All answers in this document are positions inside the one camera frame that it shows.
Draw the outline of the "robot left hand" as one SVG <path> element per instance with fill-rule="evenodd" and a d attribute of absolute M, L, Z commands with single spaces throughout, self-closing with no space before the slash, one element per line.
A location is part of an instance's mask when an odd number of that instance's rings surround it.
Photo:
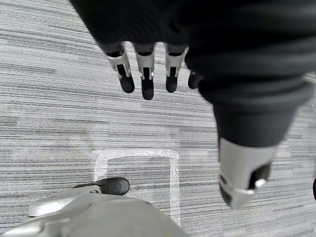
<path fill-rule="evenodd" d="M 219 187 L 231 208 L 267 182 L 277 145 L 308 101 L 316 68 L 313 0 L 73 0 L 124 92 L 134 90 L 125 42 L 132 43 L 143 98 L 154 95 L 154 49 L 165 46 L 166 90 L 188 85 L 213 106 Z"/>

